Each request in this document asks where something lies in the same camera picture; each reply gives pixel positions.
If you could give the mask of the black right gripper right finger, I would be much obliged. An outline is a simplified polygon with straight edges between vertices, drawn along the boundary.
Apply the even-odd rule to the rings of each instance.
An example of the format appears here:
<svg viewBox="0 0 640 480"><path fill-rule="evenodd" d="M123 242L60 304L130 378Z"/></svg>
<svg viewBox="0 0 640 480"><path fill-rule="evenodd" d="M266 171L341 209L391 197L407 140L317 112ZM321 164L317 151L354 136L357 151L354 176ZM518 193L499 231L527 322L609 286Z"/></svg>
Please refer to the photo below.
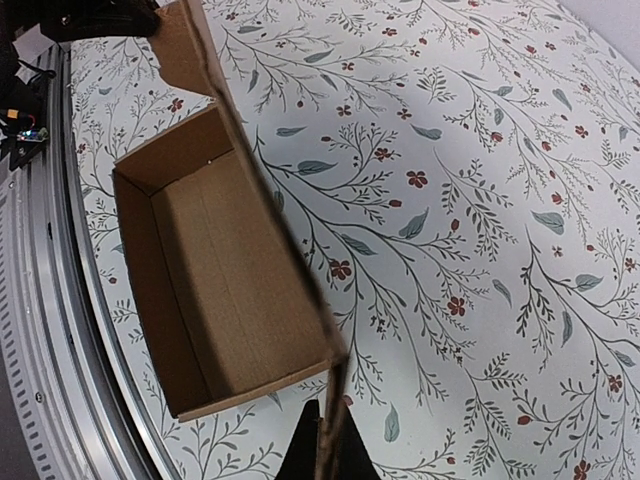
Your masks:
<svg viewBox="0 0 640 480"><path fill-rule="evenodd" d="M349 405L345 410L339 443L340 480L380 480L364 441L351 415Z"/></svg>

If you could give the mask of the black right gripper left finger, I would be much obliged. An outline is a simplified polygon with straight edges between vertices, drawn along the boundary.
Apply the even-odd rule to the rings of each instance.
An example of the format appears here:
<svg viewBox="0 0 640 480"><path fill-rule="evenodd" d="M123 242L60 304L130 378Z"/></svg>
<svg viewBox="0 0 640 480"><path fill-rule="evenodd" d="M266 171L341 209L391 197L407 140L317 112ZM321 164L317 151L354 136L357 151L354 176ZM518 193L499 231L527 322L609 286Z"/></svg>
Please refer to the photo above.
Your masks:
<svg viewBox="0 0 640 480"><path fill-rule="evenodd" d="M319 421L319 401L307 401L275 480L313 480L315 478Z"/></svg>

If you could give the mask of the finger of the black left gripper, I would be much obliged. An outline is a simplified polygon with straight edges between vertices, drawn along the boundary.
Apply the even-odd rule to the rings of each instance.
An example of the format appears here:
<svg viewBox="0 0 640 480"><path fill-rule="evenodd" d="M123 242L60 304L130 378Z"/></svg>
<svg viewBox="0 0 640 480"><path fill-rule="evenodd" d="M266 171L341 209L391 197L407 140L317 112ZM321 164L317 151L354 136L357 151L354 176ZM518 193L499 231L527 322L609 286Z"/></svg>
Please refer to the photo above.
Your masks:
<svg viewBox="0 0 640 480"><path fill-rule="evenodd" d="M100 37L151 37L159 4L147 0L38 1L43 35L56 42Z"/></svg>

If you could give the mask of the brown cardboard box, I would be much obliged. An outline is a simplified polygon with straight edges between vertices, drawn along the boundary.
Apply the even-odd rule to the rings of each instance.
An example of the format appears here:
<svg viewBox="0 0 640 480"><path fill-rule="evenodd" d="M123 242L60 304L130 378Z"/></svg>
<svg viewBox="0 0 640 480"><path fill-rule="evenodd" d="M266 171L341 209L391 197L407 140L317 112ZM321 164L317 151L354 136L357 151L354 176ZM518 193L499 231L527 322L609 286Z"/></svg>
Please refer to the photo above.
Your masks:
<svg viewBox="0 0 640 480"><path fill-rule="evenodd" d="M241 124L203 7L157 12L162 79L212 104L113 170L132 293L171 416L188 422L321 372L311 473L338 475L349 354Z"/></svg>

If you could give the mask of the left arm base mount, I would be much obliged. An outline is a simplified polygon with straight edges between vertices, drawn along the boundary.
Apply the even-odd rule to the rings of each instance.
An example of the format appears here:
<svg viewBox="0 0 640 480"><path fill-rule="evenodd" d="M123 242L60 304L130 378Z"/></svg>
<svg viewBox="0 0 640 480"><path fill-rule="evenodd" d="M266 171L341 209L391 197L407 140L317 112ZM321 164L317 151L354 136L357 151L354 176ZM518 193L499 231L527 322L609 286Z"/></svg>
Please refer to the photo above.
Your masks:
<svg viewBox="0 0 640 480"><path fill-rule="evenodd" d="M20 59L1 18L1 160L15 171L45 149L49 83L57 74Z"/></svg>

